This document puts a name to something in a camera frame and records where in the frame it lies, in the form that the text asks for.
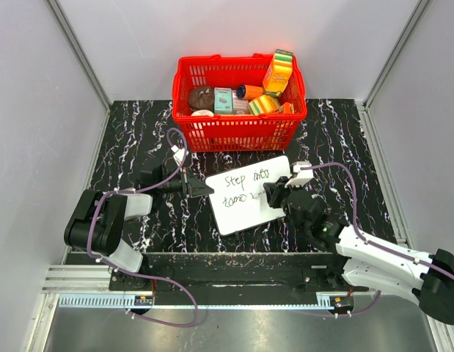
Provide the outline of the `red plastic shopping basket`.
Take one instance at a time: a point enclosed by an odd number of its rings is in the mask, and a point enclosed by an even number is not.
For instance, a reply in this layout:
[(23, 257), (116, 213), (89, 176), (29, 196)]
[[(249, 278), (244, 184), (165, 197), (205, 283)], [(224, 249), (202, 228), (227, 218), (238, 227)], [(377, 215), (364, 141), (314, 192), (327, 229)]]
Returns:
[(279, 102), (292, 103), (293, 114), (194, 116), (188, 97), (195, 87), (260, 86), (272, 54), (251, 56), (184, 56), (179, 59), (172, 87), (172, 118), (193, 152), (285, 150), (307, 116), (306, 88), (297, 58)]

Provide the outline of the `brown round bread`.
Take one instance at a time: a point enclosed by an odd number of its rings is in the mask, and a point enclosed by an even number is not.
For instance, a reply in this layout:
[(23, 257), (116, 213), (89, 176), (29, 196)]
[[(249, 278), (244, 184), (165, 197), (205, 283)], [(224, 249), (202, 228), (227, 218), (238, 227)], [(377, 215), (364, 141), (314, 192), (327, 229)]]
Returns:
[(193, 111), (213, 111), (215, 101), (214, 88), (211, 86), (195, 87), (189, 94), (188, 104)]

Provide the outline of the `white round lid container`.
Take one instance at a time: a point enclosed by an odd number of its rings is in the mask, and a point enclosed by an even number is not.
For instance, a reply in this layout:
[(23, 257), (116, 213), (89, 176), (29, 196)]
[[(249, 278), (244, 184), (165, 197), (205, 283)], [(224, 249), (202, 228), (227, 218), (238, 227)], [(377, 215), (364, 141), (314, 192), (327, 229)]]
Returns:
[(208, 116), (208, 117), (213, 117), (214, 116), (214, 113), (210, 110), (207, 110), (207, 109), (201, 109), (201, 110), (197, 110), (197, 111), (194, 111), (192, 114), (192, 116)]

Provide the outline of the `orange snack packet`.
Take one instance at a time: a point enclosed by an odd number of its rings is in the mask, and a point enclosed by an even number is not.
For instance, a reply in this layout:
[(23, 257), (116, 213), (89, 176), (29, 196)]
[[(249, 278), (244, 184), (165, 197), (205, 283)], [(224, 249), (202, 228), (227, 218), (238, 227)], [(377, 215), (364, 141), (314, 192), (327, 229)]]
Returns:
[(277, 113), (278, 114), (294, 114), (295, 113), (294, 105), (289, 102), (284, 103), (278, 108)]

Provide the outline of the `yellow green sponge pack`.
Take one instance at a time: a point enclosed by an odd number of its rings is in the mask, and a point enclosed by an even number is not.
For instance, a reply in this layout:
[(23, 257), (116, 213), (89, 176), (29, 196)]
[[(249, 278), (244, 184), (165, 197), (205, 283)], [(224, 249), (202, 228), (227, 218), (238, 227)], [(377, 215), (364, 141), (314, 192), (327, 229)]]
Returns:
[(273, 114), (280, 107), (279, 101), (270, 95), (261, 95), (249, 101), (250, 113), (259, 116), (261, 114)]

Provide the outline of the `small white whiteboard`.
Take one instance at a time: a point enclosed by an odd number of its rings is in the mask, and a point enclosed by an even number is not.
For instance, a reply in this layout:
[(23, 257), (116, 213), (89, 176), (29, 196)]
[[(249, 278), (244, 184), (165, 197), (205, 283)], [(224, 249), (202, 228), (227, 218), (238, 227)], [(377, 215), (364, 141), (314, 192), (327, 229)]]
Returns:
[(264, 190), (264, 183), (275, 182), (281, 176), (291, 176), (285, 155), (207, 177), (206, 185), (214, 190), (209, 200), (220, 235), (282, 218), (284, 212), (270, 208), (266, 194), (255, 199), (251, 195)]

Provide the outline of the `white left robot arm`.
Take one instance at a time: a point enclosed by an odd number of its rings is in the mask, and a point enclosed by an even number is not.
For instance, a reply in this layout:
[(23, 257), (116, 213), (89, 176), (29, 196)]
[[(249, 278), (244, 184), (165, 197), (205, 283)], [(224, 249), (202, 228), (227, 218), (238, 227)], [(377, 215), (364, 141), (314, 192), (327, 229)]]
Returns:
[(130, 188), (104, 197), (102, 191), (85, 190), (67, 223), (64, 241), (72, 249), (126, 270), (125, 281), (133, 289), (143, 290), (149, 285), (151, 273), (144, 268), (144, 256), (122, 239), (124, 223), (158, 210), (165, 194), (196, 198), (211, 195), (214, 190), (186, 167), (171, 172), (165, 166), (142, 171), (136, 185), (142, 193)]

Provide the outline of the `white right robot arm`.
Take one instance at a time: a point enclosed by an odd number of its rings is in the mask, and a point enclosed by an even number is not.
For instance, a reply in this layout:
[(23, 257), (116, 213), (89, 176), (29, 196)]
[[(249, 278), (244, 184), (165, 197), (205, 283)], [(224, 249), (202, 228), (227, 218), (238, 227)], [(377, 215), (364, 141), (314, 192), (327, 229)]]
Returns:
[(324, 281), (333, 290), (367, 287), (416, 304), (426, 315), (454, 326), (454, 255), (405, 249), (361, 232), (328, 214), (326, 203), (280, 177), (263, 189), (270, 208), (282, 209), (298, 232), (299, 246), (334, 255)]

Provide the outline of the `pink white small box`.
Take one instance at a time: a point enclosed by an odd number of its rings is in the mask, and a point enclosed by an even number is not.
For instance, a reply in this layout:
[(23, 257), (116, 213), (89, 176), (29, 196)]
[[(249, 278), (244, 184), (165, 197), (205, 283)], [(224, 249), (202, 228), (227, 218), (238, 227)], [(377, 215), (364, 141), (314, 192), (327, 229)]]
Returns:
[(240, 99), (235, 90), (232, 91), (233, 114), (250, 114), (249, 101)]

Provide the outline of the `orange blue cylindrical can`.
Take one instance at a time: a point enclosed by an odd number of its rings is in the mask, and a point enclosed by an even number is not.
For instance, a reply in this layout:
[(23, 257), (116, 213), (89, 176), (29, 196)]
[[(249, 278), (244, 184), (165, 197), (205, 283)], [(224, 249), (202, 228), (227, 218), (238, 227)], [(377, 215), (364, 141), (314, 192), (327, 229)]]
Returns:
[(236, 95), (241, 100), (254, 100), (264, 94), (263, 88), (247, 84), (240, 84), (236, 89)]

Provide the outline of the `orange green sponge box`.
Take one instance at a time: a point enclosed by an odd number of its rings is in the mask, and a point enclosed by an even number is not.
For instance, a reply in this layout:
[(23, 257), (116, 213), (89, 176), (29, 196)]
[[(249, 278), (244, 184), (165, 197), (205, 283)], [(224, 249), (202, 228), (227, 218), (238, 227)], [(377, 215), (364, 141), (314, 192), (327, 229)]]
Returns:
[(280, 97), (293, 72), (293, 54), (277, 49), (264, 76), (262, 86), (265, 94)]

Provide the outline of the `white whiteboard marker pen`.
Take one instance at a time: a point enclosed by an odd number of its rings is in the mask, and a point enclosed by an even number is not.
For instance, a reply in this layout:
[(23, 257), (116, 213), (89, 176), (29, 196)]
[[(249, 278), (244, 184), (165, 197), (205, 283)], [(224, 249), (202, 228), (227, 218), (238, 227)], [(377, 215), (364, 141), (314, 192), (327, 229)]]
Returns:
[(255, 199), (255, 198), (260, 197), (263, 194), (266, 194), (265, 190), (259, 191), (259, 192), (255, 193), (255, 194), (251, 194), (251, 195), (252, 195), (252, 198)]

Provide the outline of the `teal white small box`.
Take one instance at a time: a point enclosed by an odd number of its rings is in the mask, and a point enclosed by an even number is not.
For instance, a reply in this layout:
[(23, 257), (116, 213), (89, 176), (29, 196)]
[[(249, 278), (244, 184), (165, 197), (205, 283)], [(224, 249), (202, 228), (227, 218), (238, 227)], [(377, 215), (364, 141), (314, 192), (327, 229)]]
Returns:
[(231, 88), (214, 88), (214, 114), (233, 113), (233, 92)]

